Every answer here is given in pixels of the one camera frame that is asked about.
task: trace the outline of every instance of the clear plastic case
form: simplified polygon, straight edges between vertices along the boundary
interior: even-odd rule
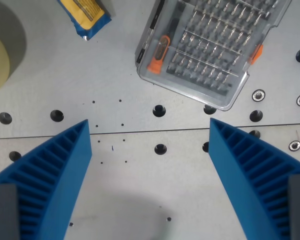
[[[227,111],[267,33],[279,24],[290,2],[161,1],[137,72],[146,81]]]

